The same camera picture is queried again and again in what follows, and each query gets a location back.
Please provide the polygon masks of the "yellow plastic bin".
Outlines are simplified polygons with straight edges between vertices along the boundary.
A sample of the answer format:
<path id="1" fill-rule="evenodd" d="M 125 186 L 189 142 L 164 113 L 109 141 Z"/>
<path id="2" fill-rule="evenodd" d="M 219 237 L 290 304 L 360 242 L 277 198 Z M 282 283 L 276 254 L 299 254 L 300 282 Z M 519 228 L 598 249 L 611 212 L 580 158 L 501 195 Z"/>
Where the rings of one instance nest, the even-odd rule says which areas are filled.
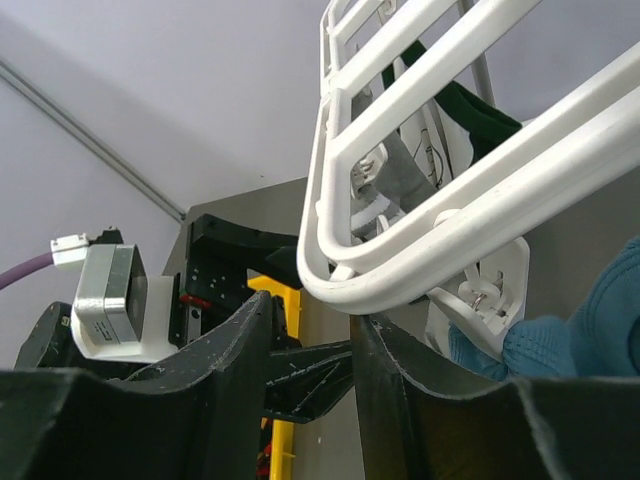
<path id="1" fill-rule="evenodd" d="M 250 288 L 264 290 L 274 301 L 274 349 L 268 363 L 264 418 L 273 420 L 271 469 L 268 479 L 290 479 L 294 455 L 294 388 L 290 385 L 296 367 L 287 356 L 301 347 L 301 293 L 267 276 L 248 281 Z"/>

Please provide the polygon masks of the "green and white sock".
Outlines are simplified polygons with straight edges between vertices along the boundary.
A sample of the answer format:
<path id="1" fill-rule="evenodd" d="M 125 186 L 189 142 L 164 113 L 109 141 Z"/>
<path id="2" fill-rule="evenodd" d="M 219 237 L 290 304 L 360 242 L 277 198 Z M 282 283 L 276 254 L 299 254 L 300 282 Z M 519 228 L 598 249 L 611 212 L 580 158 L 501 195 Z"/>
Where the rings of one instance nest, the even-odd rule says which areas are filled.
<path id="1" fill-rule="evenodd" d="M 436 191 L 521 129 L 520 122 L 457 81 L 396 128 Z"/>

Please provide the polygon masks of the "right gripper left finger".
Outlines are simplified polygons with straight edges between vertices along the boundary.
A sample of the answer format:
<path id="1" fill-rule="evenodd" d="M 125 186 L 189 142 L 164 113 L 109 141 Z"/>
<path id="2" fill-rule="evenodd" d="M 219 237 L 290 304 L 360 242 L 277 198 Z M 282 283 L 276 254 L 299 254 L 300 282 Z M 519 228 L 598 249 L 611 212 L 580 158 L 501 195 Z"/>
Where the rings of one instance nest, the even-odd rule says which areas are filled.
<path id="1" fill-rule="evenodd" d="M 125 380 L 79 369 L 1 375 L 5 479 L 251 479 L 271 297 Z"/>

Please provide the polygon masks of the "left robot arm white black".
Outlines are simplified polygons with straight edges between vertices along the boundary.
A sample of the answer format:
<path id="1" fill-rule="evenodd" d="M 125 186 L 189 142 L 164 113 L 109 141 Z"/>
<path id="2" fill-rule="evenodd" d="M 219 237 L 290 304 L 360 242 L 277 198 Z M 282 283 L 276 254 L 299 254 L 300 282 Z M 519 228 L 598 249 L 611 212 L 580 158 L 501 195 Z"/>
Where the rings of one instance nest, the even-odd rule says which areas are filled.
<path id="1" fill-rule="evenodd" d="M 19 350 L 20 368 L 81 368 L 124 379 L 162 361 L 235 314 L 256 292 L 271 296 L 265 412 L 305 424 L 352 388 L 351 347 L 300 343 L 297 238 L 205 214 L 187 230 L 184 264 L 149 277 L 118 229 L 55 239 L 53 264 L 81 273 L 71 303 L 51 304 Z"/>

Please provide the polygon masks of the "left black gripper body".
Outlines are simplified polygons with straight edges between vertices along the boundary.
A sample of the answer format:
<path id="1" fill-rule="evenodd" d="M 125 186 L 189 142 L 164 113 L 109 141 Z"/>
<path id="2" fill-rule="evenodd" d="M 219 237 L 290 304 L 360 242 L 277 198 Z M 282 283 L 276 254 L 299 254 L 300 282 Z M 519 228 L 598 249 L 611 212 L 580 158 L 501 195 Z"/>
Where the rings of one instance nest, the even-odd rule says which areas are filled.
<path id="1" fill-rule="evenodd" d="M 188 342 L 188 309 L 201 312 L 203 333 L 226 321 L 254 293 L 248 272 L 299 290 L 298 238 L 261 231 L 204 214 L 187 229 L 184 264 L 174 276 L 169 342 Z"/>

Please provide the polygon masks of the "red black argyle sock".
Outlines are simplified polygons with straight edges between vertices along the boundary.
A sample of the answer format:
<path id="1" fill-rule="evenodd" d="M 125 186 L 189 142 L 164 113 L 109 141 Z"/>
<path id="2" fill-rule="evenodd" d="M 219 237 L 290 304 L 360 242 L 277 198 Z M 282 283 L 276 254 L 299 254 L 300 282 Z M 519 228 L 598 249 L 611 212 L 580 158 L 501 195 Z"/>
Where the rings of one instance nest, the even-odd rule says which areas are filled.
<path id="1" fill-rule="evenodd" d="M 263 418 L 261 420 L 259 450 L 256 462 L 256 478 L 258 480 L 265 480 L 270 477 L 272 438 L 273 420 Z"/>

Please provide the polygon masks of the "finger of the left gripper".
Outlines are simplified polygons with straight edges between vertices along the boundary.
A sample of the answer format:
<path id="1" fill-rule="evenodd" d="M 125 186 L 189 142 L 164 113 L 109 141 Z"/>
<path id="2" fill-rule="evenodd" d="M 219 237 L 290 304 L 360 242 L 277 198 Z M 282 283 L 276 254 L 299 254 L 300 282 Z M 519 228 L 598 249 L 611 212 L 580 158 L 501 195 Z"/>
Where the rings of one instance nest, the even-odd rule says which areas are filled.
<path id="1" fill-rule="evenodd" d="M 296 371 L 294 388 L 296 424 L 307 424 L 326 415 L 354 387 L 352 347 L 348 340 L 300 347 L 287 358 Z"/>

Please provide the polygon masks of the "blue cloth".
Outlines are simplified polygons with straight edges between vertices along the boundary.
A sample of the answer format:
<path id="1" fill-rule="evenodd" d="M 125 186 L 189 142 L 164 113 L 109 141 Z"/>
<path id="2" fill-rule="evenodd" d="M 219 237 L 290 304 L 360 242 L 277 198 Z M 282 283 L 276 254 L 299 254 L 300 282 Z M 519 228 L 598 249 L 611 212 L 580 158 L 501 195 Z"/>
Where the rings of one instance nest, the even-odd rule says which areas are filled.
<path id="1" fill-rule="evenodd" d="M 637 377 L 639 375 L 639 239 L 631 239 L 563 320 L 544 315 L 516 323 L 497 361 L 455 326 L 451 360 L 495 381 L 512 377 Z"/>

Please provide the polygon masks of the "grey striped sock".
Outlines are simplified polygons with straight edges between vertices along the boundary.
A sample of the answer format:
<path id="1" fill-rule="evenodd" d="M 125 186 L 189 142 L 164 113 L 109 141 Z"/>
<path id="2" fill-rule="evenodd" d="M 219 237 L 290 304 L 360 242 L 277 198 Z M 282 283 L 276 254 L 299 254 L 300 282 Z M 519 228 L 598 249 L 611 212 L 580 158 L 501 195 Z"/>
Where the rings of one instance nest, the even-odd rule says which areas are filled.
<path id="1" fill-rule="evenodd" d="M 365 185 L 410 212 L 436 193 L 436 188 L 418 167 L 397 130 L 360 159 L 351 172 L 352 195 Z"/>

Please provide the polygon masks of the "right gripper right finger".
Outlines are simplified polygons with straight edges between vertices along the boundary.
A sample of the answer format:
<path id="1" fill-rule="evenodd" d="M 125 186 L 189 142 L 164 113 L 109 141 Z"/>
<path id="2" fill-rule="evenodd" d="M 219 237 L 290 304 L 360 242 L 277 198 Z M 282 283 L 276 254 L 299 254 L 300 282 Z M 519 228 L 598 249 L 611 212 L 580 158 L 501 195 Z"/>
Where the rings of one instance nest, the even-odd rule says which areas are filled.
<path id="1" fill-rule="evenodd" d="M 495 382 L 381 314 L 350 320 L 369 479 L 635 479 L 639 383 Z"/>

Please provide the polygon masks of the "white clip hanger frame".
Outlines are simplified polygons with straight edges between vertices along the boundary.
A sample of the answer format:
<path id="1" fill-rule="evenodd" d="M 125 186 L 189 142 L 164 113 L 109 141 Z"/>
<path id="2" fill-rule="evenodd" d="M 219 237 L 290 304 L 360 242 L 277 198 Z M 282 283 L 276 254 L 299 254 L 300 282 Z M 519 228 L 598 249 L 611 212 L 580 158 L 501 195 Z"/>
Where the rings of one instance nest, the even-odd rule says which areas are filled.
<path id="1" fill-rule="evenodd" d="M 412 301 L 639 164 L 639 50 L 631 47 L 376 238 L 352 241 L 351 174 L 383 140 L 533 8 L 480 1 L 361 115 L 351 103 L 450 8 L 400 6 L 355 53 L 379 8 L 332 1 L 320 25 L 318 116 L 297 250 L 316 299 L 348 314 Z"/>

